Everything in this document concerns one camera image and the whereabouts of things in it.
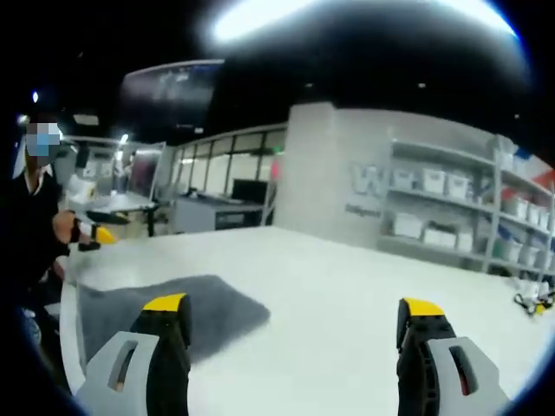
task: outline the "black ceiling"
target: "black ceiling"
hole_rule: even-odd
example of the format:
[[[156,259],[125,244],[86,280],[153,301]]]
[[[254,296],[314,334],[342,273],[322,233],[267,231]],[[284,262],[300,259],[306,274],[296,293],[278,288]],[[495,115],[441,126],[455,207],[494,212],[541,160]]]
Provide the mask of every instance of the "black ceiling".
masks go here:
[[[237,2],[94,2],[85,8],[80,3],[26,4],[15,14],[21,23],[10,48],[19,80],[16,110],[26,111],[30,91],[41,88],[56,97],[66,134],[113,135],[124,74],[167,62],[224,57],[206,133],[284,121],[292,103],[320,97],[344,107],[395,108],[468,122],[507,133],[555,161],[547,124],[555,96],[547,2],[496,2],[532,64],[527,87],[484,65],[491,56],[478,38],[468,38],[465,48],[456,50],[447,43],[415,43],[411,51],[411,42],[398,43],[391,34],[404,30],[406,39],[415,37],[411,18],[426,2],[415,0],[395,24],[383,10],[378,10],[382,15],[377,9],[365,14],[336,2],[335,8],[301,13],[299,24],[278,24],[233,49],[216,49],[210,28],[226,6]],[[22,36],[27,46],[16,43]],[[425,91],[416,87],[422,81]],[[101,125],[73,122],[73,114],[86,113],[98,115]],[[521,114],[518,120],[514,114]],[[155,133],[173,143],[194,137],[171,129]]]

